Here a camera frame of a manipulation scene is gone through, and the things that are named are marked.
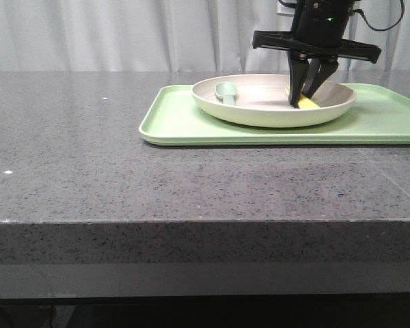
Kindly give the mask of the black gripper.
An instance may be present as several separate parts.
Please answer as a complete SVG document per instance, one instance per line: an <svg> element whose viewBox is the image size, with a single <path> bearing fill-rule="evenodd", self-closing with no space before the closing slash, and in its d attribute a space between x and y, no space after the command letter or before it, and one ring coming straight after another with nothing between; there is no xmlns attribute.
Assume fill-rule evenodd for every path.
<svg viewBox="0 0 410 328"><path fill-rule="evenodd" d="M381 49L344 38L354 1L298 1L289 31L255 31L252 47L287 51L291 106L313 97L338 69L338 57L375 64Z"/></svg>

